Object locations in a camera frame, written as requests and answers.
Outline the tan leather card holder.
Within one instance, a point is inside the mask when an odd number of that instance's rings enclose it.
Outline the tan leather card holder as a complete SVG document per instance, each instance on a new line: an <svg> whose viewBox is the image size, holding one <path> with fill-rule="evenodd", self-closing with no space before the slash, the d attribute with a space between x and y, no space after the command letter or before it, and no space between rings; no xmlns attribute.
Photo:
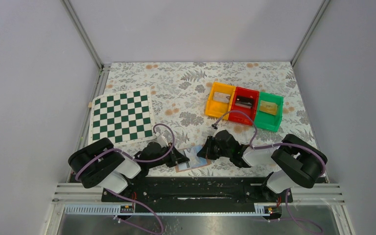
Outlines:
<svg viewBox="0 0 376 235"><path fill-rule="evenodd" d="M175 167L176 172L183 172L187 170L193 170L201 167L205 167L210 165L212 162L211 160L201 158L197 156L197 153L202 149L201 145L192 146L191 148L186 148L183 150L183 154L185 157L189 159L188 162L178 164Z"/></svg>

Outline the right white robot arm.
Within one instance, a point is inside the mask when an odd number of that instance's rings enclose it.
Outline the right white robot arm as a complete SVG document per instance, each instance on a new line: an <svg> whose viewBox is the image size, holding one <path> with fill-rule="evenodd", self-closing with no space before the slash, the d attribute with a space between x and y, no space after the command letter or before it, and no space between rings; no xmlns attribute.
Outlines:
<svg viewBox="0 0 376 235"><path fill-rule="evenodd" d="M252 147L240 144L227 130L207 137L197 156L209 160L225 157L239 168L276 164L280 169L270 173L262 184L270 194L294 186L312 188L328 162L325 154L293 134L287 134L279 143Z"/></svg>

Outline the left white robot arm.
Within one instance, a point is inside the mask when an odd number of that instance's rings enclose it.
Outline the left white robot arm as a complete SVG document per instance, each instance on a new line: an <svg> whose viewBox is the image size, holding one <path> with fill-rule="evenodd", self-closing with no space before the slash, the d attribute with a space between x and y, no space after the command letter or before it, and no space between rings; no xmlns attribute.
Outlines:
<svg viewBox="0 0 376 235"><path fill-rule="evenodd" d="M68 159L75 179L84 188L101 186L115 193L121 193L134 182L146 177L152 168L162 165L171 168L187 162L189 158L172 143L153 141L130 156L115 148L107 138L78 150Z"/></svg>

